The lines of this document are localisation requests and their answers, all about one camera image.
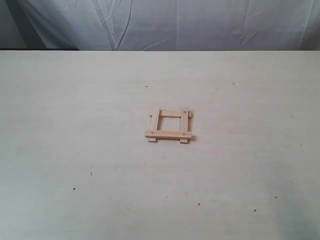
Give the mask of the plain wood stick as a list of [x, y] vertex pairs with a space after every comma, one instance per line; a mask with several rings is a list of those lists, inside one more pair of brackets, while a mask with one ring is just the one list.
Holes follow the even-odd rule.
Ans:
[[161, 107], [156, 106], [156, 107], [153, 107], [151, 111], [151, 122], [150, 122], [150, 128], [149, 128], [151, 137], [147, 138], [148, 142], [150, 143], [156, 142], [156, 138], [153, 136], [155, 135], [155, 131], [158, 130], [160, 110], [161, 110]]

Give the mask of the wood stick with two magnets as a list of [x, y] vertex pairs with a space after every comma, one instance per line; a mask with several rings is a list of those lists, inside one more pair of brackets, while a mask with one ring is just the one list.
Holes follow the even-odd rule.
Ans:
[[168, 131], [168, 130], [146, 130], [144, 133], [146, 138], [155, 139], [187, 139], [192, 138], [190, 131]]

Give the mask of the short wood stick with magnet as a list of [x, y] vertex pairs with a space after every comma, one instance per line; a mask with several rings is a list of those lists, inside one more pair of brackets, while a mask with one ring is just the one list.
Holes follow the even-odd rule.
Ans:
[[189, 124], [189, 110], [187, 107], [181, 108], [181, 120], [180, 120], [180, 131], [182, 132], [182, 136], [185, 137], [188, 132], [188, 124]]

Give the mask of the white backdrop cloth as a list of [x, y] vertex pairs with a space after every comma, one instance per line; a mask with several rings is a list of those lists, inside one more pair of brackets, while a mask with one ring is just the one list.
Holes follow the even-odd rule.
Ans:
[[317, 0], [3, 0], [2, 49], [315, 51]]

